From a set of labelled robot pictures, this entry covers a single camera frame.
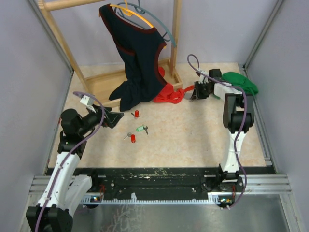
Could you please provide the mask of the metal key holder red handle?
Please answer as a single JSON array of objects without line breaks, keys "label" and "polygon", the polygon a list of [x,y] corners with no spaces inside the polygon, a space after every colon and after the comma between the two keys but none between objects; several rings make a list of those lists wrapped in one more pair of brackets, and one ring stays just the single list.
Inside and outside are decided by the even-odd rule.
[{"label": "metal key holder red handle", "polygon": [[179,91],[181,94],[181,99],[190,100],[193,95],[194,89],[195,89],[194,85],[188,86],[185,89],[180,88]]}]

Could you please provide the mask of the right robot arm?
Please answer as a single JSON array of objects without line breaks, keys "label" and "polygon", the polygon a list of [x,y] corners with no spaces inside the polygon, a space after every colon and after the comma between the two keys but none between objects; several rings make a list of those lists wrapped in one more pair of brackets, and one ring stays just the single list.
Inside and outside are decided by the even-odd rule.
[{"label": "right robot arm", "polygon": [[227,191],[238,181],[242,144],[254,124],[253,95],[223,82],[219,69],[208,73],[197,69],[196,74],[199,80],[194,82],[191,101],[206,99],[211,94],[224,101],[223,125],[227,129],[228,141],[215,184],[219,190]]}]

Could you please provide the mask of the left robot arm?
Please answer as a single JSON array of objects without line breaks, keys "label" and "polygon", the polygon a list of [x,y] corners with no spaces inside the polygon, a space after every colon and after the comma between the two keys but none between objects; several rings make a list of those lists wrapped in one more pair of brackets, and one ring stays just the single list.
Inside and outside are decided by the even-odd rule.
[{"label": "left robot arm", "polygon": [[100,127],[114,128],[124,113],[92,105],[86,116],[75,109],[62,112],[56,165],[36,206],[28,207],[26,219],[33,232],[70,232],[73,216],[84,195],[100,187],[92,174],[73,176],[81,161],[87,140]]}]

